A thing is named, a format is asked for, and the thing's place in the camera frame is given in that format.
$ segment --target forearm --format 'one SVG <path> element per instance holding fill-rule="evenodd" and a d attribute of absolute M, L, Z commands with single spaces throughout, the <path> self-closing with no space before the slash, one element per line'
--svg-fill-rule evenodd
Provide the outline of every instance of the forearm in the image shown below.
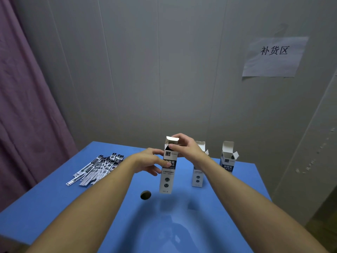
<path fill-rule="evenodd" d="M 300 224 L 209 157 L 200 168 L 254 252 L 326 252 Z"/>
<path fill-rule="evenodd" d="M 86 190 L 47 227 L 27 253 L 97 252 L 128 191 L 133 165 L 133 160 L 127 158 Z"/>

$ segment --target blue tabletop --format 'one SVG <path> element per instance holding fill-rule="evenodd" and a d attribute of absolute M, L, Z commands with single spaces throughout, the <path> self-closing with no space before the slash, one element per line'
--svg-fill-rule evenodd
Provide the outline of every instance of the blue tabletop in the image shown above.
<path fill-rule="evenodd" d="M 65 185 L 74 173 L 100 154 L 120 153 L 127 157 L 141 150 L 90 143 L 0 213 L 0 234 L 32 244 L 53 219 L 86 190 L 78 186 L 79 182 L 70 187 Z M 202 188 L 192 187 L 192 172 L 193 165 L 185 158 L 178 158 L 171 195 L 158 192 L 160 175 L 135 174 L 98 252 L 252 252 L 207 178 Z M 270 199 L 254 164 L 237 161 L 233 175 Z M 145 190 L 152 193 L 148 200 L 140 198 Z"/>

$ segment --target round hole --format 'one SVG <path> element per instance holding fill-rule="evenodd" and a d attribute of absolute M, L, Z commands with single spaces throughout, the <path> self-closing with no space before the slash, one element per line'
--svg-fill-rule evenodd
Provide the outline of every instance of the round hole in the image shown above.
<path fill-rule="evenodd" d="M 150 191 L 144 191 L 141 193 L 141 199 L 142 200 L 147 200 L 151 197 L 151 192 Z"/>

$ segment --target purple curtain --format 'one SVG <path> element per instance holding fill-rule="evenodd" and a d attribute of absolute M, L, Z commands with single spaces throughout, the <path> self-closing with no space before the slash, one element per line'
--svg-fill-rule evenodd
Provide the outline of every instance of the purple curtain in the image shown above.
<path fill-rule="evenodd" d="M 78 152 L 9 0 L 0 0 L 0 212 Z"/>

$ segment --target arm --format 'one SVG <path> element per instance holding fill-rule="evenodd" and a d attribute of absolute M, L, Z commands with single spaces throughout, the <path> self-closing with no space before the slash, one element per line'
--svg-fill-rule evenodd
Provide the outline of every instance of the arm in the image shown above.
<path fill-rule="evenodd" d="M 148 148 L 126 158 L 65 208 L 26 253 L 97 252 L 124 200 L 133 174 L 145 170 L 156 176 L 161 170 L 154 164 L 171 166 L 154 155 L 163 153 L 163 150 Z"/>
<path fill-rule="evenodd" d="M 196 142 L 177 134 L 179 145 L 170 144 L 202 170 L 242 236 L 254 252 L 327 252 L 287 213 L 208 157 Z"/>

